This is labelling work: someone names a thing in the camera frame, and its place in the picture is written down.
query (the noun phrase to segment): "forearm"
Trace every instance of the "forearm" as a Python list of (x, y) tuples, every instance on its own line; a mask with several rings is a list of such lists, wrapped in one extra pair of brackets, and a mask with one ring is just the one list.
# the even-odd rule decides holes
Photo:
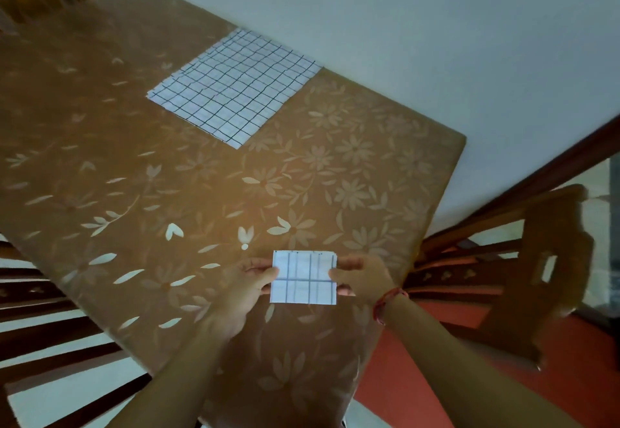
[(383, 318), (403, 342), (456, 428), (580, 426), (550, 402), (491, 367), (405, 296), (391, 300)]
[(189, 340), (108, 428), (192, 428), (228, 340), (217, 316), (207, 314)]

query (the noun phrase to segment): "sheet of paper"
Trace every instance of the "sheet of paper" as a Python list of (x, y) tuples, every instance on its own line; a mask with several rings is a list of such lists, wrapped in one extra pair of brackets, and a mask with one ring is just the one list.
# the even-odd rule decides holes
[(336, 304), (336, 283), (327, 272), (336, 267), (334, 252), (274, 251), (280, 269), (272, 283), (270, 302)]
[(238, 28), (147, 97), (238, 149), (319, 69), (311, 58)]

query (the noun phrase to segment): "white wall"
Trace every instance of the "white wall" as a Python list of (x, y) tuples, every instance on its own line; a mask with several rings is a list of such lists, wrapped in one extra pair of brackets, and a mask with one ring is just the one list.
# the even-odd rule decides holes
[(620, 0), (188, 0), (468, 136), (432, 229), (620, 112)]

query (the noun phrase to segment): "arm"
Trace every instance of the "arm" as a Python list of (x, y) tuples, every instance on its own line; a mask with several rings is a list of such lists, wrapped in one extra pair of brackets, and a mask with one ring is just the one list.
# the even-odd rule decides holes
[(245, 315), (263, 287), (278, 275), (271, 260), (243, 260), (224, 272), (224, 290), (172, 359), (108, 424), (108, 428), (195, 425), (213, 374), (229, 340), (243, 329)]
[[(331, 278), (371, 304), (396, 287), (377, 256), (338, 259), (338, 267), (330, 270)], [(554, 404), (487, 364), (405, 296), (387, 303), (383, 320), (402, 341), (455, 428), (579, 428)]]

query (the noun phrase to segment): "floral tablecloth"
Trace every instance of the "floral tablecloth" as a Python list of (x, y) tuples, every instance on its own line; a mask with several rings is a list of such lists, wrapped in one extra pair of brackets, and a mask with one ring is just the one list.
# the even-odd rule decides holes
[[(326, 69), (239, 150), (146, 99), (234, 28), (94, 0), (0, 36), (0, 231), (151, 373), (240, 258), (370, 252), (401, 279), (465, 143)], [(380, 332), (356, 298), (262, 297), (204, 418), (336, 426)]]

